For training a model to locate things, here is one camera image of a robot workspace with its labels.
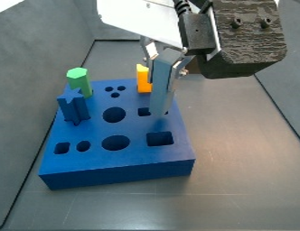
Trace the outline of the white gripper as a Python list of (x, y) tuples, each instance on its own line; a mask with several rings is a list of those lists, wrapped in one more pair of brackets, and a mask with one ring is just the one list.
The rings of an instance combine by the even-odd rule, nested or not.
[[(144, 61), (149, 68), (148, 82), (152, 83), (153, 64), (159, 56), (155, 40), (177, 48), (183, 47), (173, 0), (97, 0), (97, 12), (104, 23), (143, 35)], [(169, 58), (171, 71), (164, 113), (169, 111), (179, 80), (188, 75), (189, 70), (185, 67), (193, 58), (195, 56), (185, 55)]]

